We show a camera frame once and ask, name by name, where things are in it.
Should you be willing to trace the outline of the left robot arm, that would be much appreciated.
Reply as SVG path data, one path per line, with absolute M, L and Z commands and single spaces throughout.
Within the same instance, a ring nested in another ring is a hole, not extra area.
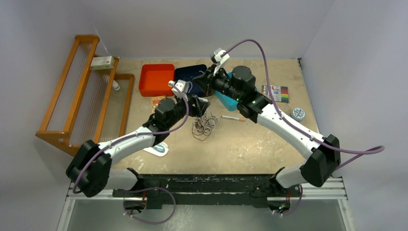
M 112 165 L 144 148 L 163 142 L 181 128 L 188 117 L 201 117 L 210 102 L 197 96 L 164 98 L 149 119 L 135 131 L 111 141 L 84 142 L 69 164 L 66 175 L 73 182 L 72 192 L 93 197 L 108 183 Z

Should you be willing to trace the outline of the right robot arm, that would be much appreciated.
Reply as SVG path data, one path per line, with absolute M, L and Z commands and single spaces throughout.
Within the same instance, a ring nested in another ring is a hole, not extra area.
M 270 183 L 271 192 L 281 196 L 294 185 L 309 183 L 321 187 L 341 163 L 340 142 L 334 135 L 324 137 L 277 108 L 270 98 L 255 88 L 256 78 L 247 66 L 233 68 L 232 75 L 221 68 L 214 73 L 210 67 L 193 79 L 203 91 L 218 91 L 235 101 L 240 114 L 266 127 L 294 147 L 306 160 L 279 170 Z

